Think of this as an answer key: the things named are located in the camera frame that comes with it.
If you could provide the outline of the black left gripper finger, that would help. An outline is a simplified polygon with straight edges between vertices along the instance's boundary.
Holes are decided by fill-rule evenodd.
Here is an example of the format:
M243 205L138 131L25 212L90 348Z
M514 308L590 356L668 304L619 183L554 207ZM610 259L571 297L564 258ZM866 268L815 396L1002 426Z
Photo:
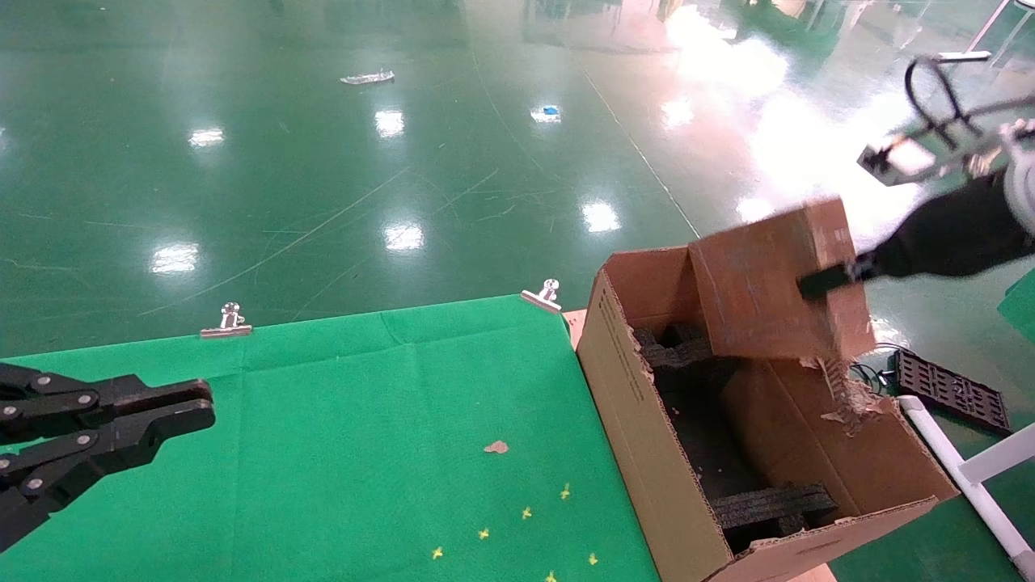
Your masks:
M83 381L40 369L1 365L1 443L21 445L184 403L212 405L202 380L148 386L130 375Z
M99 481L151 463L166 440L214 423L211 402L193 400L4 453L1 550L33 533Z

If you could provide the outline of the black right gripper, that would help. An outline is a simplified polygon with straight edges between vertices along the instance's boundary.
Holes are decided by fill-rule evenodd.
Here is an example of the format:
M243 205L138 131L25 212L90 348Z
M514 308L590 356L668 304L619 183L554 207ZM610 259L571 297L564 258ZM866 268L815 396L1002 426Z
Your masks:
M1033 235L1014 217L1006 174L997 171L936 196L857 262L800 277L800 295L821 301L836 289L877 277L975 277L1033 254Z

